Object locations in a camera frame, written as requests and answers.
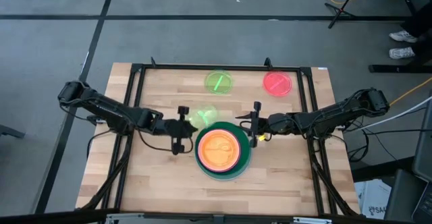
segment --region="person's foot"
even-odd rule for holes
[[[391,34],[389,34],[389,36],[390,38],[399,42],[415,43],[418,40],[418,38],[414,37],[405,30],[402,30],[400,32],[392,32]]]
[[[389,55],[392,59],[403,59],[416,56],[411,47],[403,49],[390,49]]]

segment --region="dark green bowl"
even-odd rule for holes
[[[201,141],[201,138],[211,130],[227,130],[231,132],[240,143],[240,158],[238,162],[228,171],[225,172],[214,172],[207,169],[199,160],[198,157],[198,145]],[[248,167],[250,162],[250,157],[252,155],[252,149],[249,146],[249,139],[246,134],[241,130],[238,126],[229,123],[229,122],[216,122],[212,126],[203,129],[195,142],[195,159],[198,163],[198,166],[207,174],[209,177],[212,177],[217,180],[231,180],[235,177],[238,177],[240,174],[244,172],[244,170]]]

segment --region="wooden tabletop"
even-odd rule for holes
[[[131,63],[114,63],[105,95],[123,102]],[[318,107],[334,104],[329,72],[326,68],[312,68]],[[179,105],[191,108],[214,106],[219,121],[238,124],[236,116],[253,110],[253,102],[262,103],[261,117],[272,113],[300,112],[301,104],[295,73],[292,90],[284,97],[275,97],[263,90],[265,72],[232,71],[234,86],[228,94],[211,94],[204,87],[209,71],[147,69],[141,107],[158,110],[164,119],[178,118]],[[308,84],[303,79],[308,100]],[[136,94],[136,82],[131,102]],[[107,130],[98,125],[96,134]],[[166,136],[144,139],[153,146],[170,148]],[[115,134],[93,140],[84,171],[76,206],[86,204],[107,177]],[[188,149],[189,142],[184,141]],[[350,164],[343,142],[326,140],[327,156],[333,184],[350,207],[359,212]],[[113,206],[117,182],[113,185],[109,206]],[[325,210],[329,213],[327,193],[321,183]],[[194,153],[173,156],[170,152],[145,146],[135,133],[127,171],[122,211],[161,213],[226,213],[252,215],[317,215],[311,166],[306,141],[301,136],[273,136],[270,142],[259,142],[252,150],[248,169],[231,181],[217,181],[207,177],[198,167]]]

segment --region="orange bowl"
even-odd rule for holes
[[[210,171],[228,171],[240,158],[240,143],[227,130],[212,130],[201,138],[198,144],[198,157]]]

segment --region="black cable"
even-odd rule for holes
[[[315,150],[315,146],[314,146],[314,151],[313,152],[317,153],[317,152],[320,152],[320,151],[321,151],[321,148],[318,148],[318,150]]]
[[[365,120],[365,117],[364,116],[362,116],[362,121],[360,122],[359,120],[357,120],[357,119],[355,119],[355,120],[353,120],[351,123],[350,123],[350,125],[348,125],[344,130],[342,130],[342,132],[351,132],[351,131],[354,131],[354,130],[357,130],[358,128],[361,128],[361,126],[359,126],[359,125],[356,125],[354,122],[358,122],[358,123],[360,123],[360,125],[363,125],[363,121]],[[352,130],[349,130],[348,128],[351,126],[351,125],[354,125],[354,126],[356,126],[356,128],[354,128],[354,129],[352,129]]]
[[[97,207],[97,204],[101,201],[102,196],[112,185],[119,172],[124,168],[126,163],[129,161],[130,149],[131,149],[130,144],[126,144],[125,149],[123,151],[123,155],[121,156],[117,165],[114,167],[113,173],[107,176],[107,179],[99,188],[99,190],[96,192],[96,194],[90,199],[90,201],[86,205],[82,207],[82,209],[95,209]]]
[[[414,129],[414,130],[387,130],[383,132],[375,132],[367,134],[369,135],[377,135],[377,134],[385,134],[385,133],[397,133],[397,132],[431,132],[432,129]]]
[[[192,152],[192,150],[194,150],[194,142],[193,142],[193,140],[191,139],[191,137],[189,137],[189,141],[190,141],[190,150],[188,150],[188,151],[186,151],[186,152],[181,152],[181,153],[183,153],[183,154],[187,154],[187,153],[189,153],[189,152]]]
[[[144,138],[142,137],[142,134],[141,134],[141,131],[140,131],[140,130],[138,130],[138,135],[140,136],[141,141],[142,141],[146,146],[150,147],[150,148],[153,149],[153,150],[164,150],[164,151],[169,151],[169,152],[171,151],[171,149],[159,148],[159,147],[156,147],[156,146],[151,146],[151,145],[149,145],[149,144],[144,140]]]
[[[365,136],[366,139],[367,139],[367,141],[369,141],[369,138],[367,137],[368,135],[374,135],[374,136],[377,138],[377,140],[378,140],[379,144],[381,145],[381,147],[384,149],[384,151],[385,151],[389,156],[391,156],[391,157],[394,159],[395,162],[398,163],[398,165],[400,166],[401,169],[404,169],[404,167],[402,166],[402,164],[400,164],[399,160],[397,160],[397,158],[395,158],[395,156],[393,156],[393,154],[390,153],[390,151],[388,151],[388,149],[384,146],[384,144],[381,142],[381,140],[380,140],[379,137],[376,135],[376,133],[372,132],[372,131],[369,130],[369,129],[365,129],[365,130],[368,131],[368,132],[370,133],[370,134],[366,134],[366,132],[364,132],[364,131],[362,130],[364,136]],[[366,146],[363,146],[363,147],[365,147],[365,152],[366,152],[367,150],[369,150],[369,143],[367,142],[367,145],[366,145]],[[356,149],[356,153],[357,153],[358,151],[360,151],[361,149],[362,149],[362,147]]]
[[[362,122],[359,122],[358,120],[354,120],[351,124],[352,125],[354,125],[354,126],[356,126],[356,127],[362,127]],[[356,149],[354,149],[354,150],[350,150],[350,151],[348,151],[347,152],[347,154],[348,154],[348,160],[349,160],[349,162],[350,163],[357,163],[357,162],[359,162],[359,161],[361,161],[361,160],[363,160],[365,157],[366,157],[366,155],[367,155],[367,153],[369,152],[369,137],[366,135],[366,132],[364,131],[364,130],[362,130],[362,132],[363,132],[363,135],[365,136],[364,138],[365,138],[365,140],[366,140],[366,144],[364,145],[364,146],[361,146],[361,147],[359,147],[359,148],[356,148]],[[355,159],[354,157],[361,151],[361,150],[363,150],[364,149],[364,151],[363,151],[363,153],[362,153],[362,155],[359,157],[359,158],[357,158],[357,159]]]
[[[386,151],[386,153],[387,154],[389,154],[391,157],[393,157],[393,159],[398,163],[398,165],[399,165],[399,167],[401,168],[401,169],[405,169],[403,166],[402,166],[402,164],[400,164],[400,162],[390,153],[390,151],[388,151],[387,149],[386,149],[386,147],[384,146],[384,144],[380,141],[380,139],[378,138],[378,136],[376,135],[376,134],[374,134],[375,135],[375,137],[377,138],[377,140],[378,140],[378,142],[379,142],[379,144],[383,147],[383,149]]]
[[[65,111],[65,113],[67,113],[68,115],[72,115],[72,116],[74,116],[77,119],[88,121],[87,119],[85,119],[83,117],[79,117],[79,116],[74,115],[73,113],[71,113],[68,110],[66,110],[65,108],[63,108],[61,105],[59,105],[59,106],[60,106],[60,109],[63,110],[63,111]]]
[[[331,134],[330,136],[341,140],[345,144],[345,147],[348,149],[348,145],[346,144],[346,141],[344,139],[340,138],[339,136],[335,136],[333,134]]]
[[[303,139],[307,140],[307,137],[304,136],[304,133],[302,132],[302,128],[301,128],[300,125],[297,123],[297,121],[295,121],[295,120],[292,119],[292,118],[287,118],[287,119],[290,120],[290,121],[292,121],[293,123],[296,124],[296,126],[297,126],[297,128],[298,128],[298,131],[300,131],[300,135],[303,137]]]
[[[244,126],[242,125],[243,123],[250,123],[250,124],[252,124],[251,121],[243,120],[243,121],[241,121],[240,124],[239,124],[240,127],[244,127]]]
[[[107,130],[107,131],[105,131],[105,132],[102,132],[102,133],[99,133],[99,134],[95,134],[94,136],[92,136],[92,138],[90,138],[90,140],[88,140],[88,143],[87,143],[87,159],[88,159],[88,155],[89,155],[89,153],[90,153],[90,145],[92,144],[92,141],[93,141],[96,137],[102,136],[103,134],[106,134],[106,133],[111,132],[111,131],[112,131],[112,130],[109,129],[109,130]]]
[[[273,134],[270,134],[270,138],[265,138],[264,140],[266,141],[266,142],[269,142],[270,140],[271,140],[271,138],[272,138],[272,136],[273,136]]]
[[[411,111],[411,112],[405,113],[404,115],[401,115],[401,116],[397,117],[396,119],[399,119],[400,117],[403,117],[403,116],[409,115],[409,114],[411,114],[411,113],[417,113],[417,112],[419,112],[419,111],[421,111],[421,110],[423,110],[423,109],[426,109],[426,107],[423,107],[423,108],[420,108],[420,109],[417,109],[417,110],[414,110],[414,111]]]

